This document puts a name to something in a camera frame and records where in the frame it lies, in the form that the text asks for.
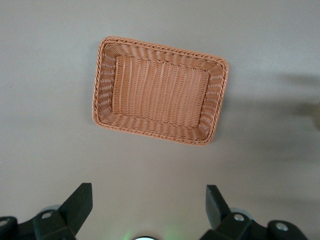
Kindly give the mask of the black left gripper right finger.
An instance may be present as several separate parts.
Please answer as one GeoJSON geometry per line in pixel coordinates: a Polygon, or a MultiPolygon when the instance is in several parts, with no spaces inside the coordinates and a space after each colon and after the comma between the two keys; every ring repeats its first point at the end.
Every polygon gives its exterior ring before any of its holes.
{"type": "Polygon", "coordinates": [[[264,227],[248,215],[232,211],[216,185],[206,186],[205,210],[211,226],[205,240],[307,240],[290,222],[272,220],[264,227]]]}

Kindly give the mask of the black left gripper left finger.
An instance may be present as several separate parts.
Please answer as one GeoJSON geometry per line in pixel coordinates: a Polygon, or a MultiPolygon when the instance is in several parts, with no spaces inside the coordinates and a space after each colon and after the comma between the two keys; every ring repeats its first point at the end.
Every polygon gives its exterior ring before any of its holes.
{"type": "Polygon", "coordinates": [[[50,207],[28,221],[0,216],[0,240],[77,240],[92,211],[92,184],[82,183],[57,209],[50,207]]]}

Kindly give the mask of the brown wicker basket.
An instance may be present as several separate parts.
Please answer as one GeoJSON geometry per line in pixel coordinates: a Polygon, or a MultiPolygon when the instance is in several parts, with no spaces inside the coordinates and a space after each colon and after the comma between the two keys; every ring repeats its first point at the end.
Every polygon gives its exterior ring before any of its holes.
{"type": "Polygon", "coordinates": [[[229,70],[219,56],[106,37],[97,50],[92,119],[110,130],[208,145],[229,70]]]}

